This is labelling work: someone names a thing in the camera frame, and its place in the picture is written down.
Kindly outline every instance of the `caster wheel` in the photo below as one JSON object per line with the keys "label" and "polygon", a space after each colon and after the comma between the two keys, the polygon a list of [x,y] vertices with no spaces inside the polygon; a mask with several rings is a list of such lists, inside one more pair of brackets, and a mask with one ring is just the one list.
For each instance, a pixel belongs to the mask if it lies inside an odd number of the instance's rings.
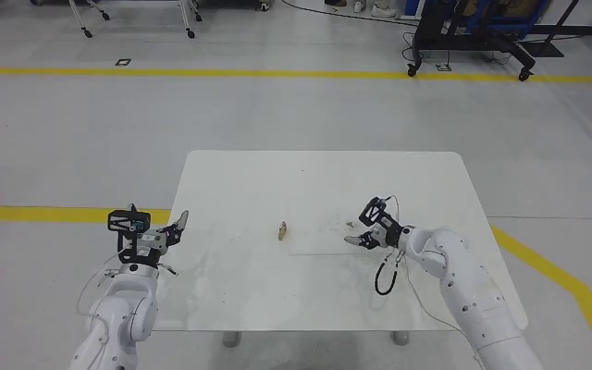
{"label": "caster wheel", "polygon": [[522,70],[520,71],[520,74],[518,75],[518,80],[524,82],[524,81],[528,80],[530,75],[531,75],[531,73],[528,69],[522,68]]}

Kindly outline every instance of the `table top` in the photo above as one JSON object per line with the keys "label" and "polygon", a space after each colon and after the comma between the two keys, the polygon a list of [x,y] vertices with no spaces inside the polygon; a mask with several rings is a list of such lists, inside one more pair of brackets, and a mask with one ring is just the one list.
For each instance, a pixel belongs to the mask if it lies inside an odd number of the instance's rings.
{"label": "table top", "polygon": [[[374,196],[395,194],[400,222],[449,227],[496,280],[520,328],[526,313],[462,159],[455,153],[195,151],[171,212],[182,242],[163,261],[156,330],[449,330],[424,314],[400,267],[389,296],[374,278],[387,252],[343,241]],[[396,204],[387,211],[396,215]],[[278,240],[282,221],[288,232]],[[353,222],[354,228],[346,225]],[[391,257],[380,285],[394,271]],[[438,280],[407,259],[430,314],[450,323]]]}

